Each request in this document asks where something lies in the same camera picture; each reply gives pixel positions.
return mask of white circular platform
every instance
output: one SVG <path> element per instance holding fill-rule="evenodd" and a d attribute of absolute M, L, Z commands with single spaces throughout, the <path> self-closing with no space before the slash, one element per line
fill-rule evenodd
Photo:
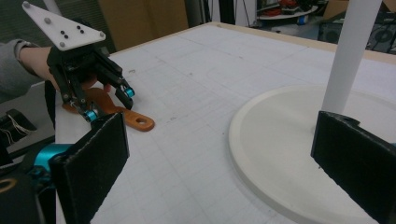
<path fill-rule="evenodd" d="M 265 203 L 298 223 L 377 223 L 310 156 L 324 92 L 324 86 L 287 87 L 244 105 L 229 133 L 236 168 Z M 396 104 L 353 91 L 343 115 L 396 142 Z"/>

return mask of orange object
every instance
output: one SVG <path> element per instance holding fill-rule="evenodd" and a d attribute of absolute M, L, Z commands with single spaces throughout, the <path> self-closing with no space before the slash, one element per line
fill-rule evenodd
<path fill-rule="evenodd" d="M 282 14 L 282 9 L 280 9 L 280 7 L 270 8 L 270 9 L 264 10 L 264 12 L 262 13 L 263 16 L 267 16 L 267 17 L 274 17 L 274 16 L 278 16 L 280 14 Z"/>
<path fill-rule="evenodd" d="M 125 117 L 125 123 L 138 131 L 148 132 L 154 128 L 153 119 L 127 108 L 115 106 L 110 96 L 102 89 L 91 88 L 85 90 L 85 94 L 88 102 L 95 102 L 107 114 L 122 112 Z M 71 105 L 62 105 L 62 107 L 69 112 L 77 114 L 77 110 Z"/>
<path fill-rule="evenodd" d="M 296 0 L 280 0 L 279 4 L 282 7 L 287 7 L 287 8 L 293 8 L 293 7 L 297 7 L 298 3 Z"/>

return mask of wooden panel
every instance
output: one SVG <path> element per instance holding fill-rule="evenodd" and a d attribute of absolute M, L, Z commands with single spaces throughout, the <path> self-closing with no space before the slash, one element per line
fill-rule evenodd
<path fill-rule="evenodd" d="M 117 50 L 188 28 L 184 0 L 99 0 Z"/>

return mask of blue joint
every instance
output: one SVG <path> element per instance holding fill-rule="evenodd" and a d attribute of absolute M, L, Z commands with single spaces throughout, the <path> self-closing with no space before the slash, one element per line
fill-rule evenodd
<path fill-rule="evenodd" d="M 126 95 L 131 98 L 134 96 L 134 90 L 132 90 L 131 88 L 128 88 L 125 90 Z"/>
<path fill-rule="evenodd" d="M 299 16 L 298 17 L 298 22 L 299 25 L 304 25 L 305 24 L 305 16 Z"/>
<path fill-rule="evenodd" d="M 35 157 L 35 165 L 42 166 L 47 171 L 50 170 L 49 160 L 58 155 L 59 153 L 65 152 L 69 149 L 72 144 L 50 144 L 41 149 L 41 151 Z"/>
<path fill-rule="evenodd" d="M 93 110 L 85 111 L 85 117 L 86 117 L 87 121 L 89 121 L 89 122 L 92 122 L 98 118 L 96 113 Z"/>

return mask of white mounting plate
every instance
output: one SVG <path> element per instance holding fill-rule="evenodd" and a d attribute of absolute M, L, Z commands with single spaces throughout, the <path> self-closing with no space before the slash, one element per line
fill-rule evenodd
<path fill-rule="evenodd" d="M 375 224 L 310 156 L 325 86 L 290 86 L 253 98 L 233 117 L 236 170 L 263 201 L 304 224 Z M 344 115 L 395 142 L 396 104 L 352 91 Z"/>
<path fill-rule="evenodd" d="M 103 32 L 70 21 L 26 1 L 23 2 L 22 8 L 59 50 L 75 49 L 106 39 Z"/>

